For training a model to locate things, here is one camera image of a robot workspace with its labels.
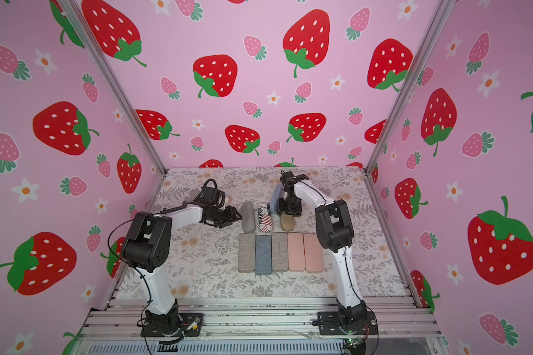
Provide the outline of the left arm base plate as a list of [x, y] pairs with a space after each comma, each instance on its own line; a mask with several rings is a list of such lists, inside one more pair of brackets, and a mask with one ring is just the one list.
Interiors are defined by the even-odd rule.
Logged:
[[166, 337], [179, 341], [185, 337], [198, 337], [201, 333], [204, 315], [184, 313], [172, 316], [149, 313], [137, 322], [141, 336], [145, 338]]

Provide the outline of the light blue case white glasses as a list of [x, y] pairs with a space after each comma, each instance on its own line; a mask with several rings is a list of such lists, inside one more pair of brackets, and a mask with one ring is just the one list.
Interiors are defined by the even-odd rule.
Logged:
[[281, 184], [275, 186], [272, 198], [269, 203], [269, 211], [271, 214], [278, 214], [278, 203], [284, 194], [284, 189]]

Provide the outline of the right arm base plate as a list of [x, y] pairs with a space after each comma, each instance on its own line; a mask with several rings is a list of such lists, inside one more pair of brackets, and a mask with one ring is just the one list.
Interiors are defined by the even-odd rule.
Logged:
[[378, 321], [371, 311], [361, 320], [352, 320], [339, 312], [318, 312], [312, 325], [324, 336], [368, 337], [378, 334]]

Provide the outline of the pink case round glasses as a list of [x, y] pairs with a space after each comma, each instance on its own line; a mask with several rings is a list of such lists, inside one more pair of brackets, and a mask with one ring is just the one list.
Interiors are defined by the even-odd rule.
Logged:
[[314, 274], [323, 272], [322, 248], [316, 234], [304, 235], [304, 257], [307, 272]]

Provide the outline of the grey case with red glasses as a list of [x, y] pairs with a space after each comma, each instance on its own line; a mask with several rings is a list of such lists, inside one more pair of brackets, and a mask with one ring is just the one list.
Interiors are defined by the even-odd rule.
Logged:
[[286, 233], [272, 234], [272, 270], [287, 272], [289, 270], [288, 237]]

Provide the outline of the olive glasses case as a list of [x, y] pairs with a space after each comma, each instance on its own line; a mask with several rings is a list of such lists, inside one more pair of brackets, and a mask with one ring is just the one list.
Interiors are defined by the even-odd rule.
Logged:
[[295, 217], [288, 214], [282, 214], [280, 217], [281, 228], [285, 232], [292, 232], [296, 228]]

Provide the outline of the grey case mint interior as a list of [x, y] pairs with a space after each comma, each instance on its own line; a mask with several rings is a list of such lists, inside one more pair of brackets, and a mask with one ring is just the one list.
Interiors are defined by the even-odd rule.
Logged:
[[254, 272], [256, 266], [256, 236], [241, 234], [238, 238], [238, 271], [240, 273]]

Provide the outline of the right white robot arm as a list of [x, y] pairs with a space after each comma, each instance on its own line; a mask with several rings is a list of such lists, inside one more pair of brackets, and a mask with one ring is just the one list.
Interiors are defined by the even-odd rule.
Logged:
[[299, 217], [302, 204], [314, 209], [315, 233], [323, 249], [331, 251], [333, 270], [337, 281], [338, 324], [343, 331], [352, 333], [357, 325], [368, 318], [367, 304], [355, 276], [352, 245], [355, 235], [346, 201], [333, 199], [321, 192], [305, 174], [281, 173], [285, 193], [279, 199], [278, 214]]

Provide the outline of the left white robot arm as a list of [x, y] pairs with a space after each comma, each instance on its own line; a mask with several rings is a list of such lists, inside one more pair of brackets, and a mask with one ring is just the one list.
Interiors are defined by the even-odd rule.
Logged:
[[241, 219], [237, 208], [225, 205], [225, 193], [210, 178], [193, 201], [157, 213], [140, 212], [128, 222], [130, 228], [117, 257], [134, 269], [144, 283], [146, 323], [164, 326], [168, 332], [180, 324], [178, 303], [161, 270], [170, 254], [172, 233], [199, 223], [223, 229]]

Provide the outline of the blue-grey case purple glasses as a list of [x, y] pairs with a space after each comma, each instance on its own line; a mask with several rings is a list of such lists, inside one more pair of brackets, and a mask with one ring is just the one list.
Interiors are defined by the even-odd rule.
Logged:
[[269, 235], [256, 236], [256, 266], [257, 275], [272, 274], [272, 238]]

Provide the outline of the pink case black glasses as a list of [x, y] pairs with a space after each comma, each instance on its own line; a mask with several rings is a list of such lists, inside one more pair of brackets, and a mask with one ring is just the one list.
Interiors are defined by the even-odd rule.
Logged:
[[289, 233], [288, 243], [288, 266], [290, 272], [303, 272], [306, 268], [304, 253], [304, 237], [300, 233]]

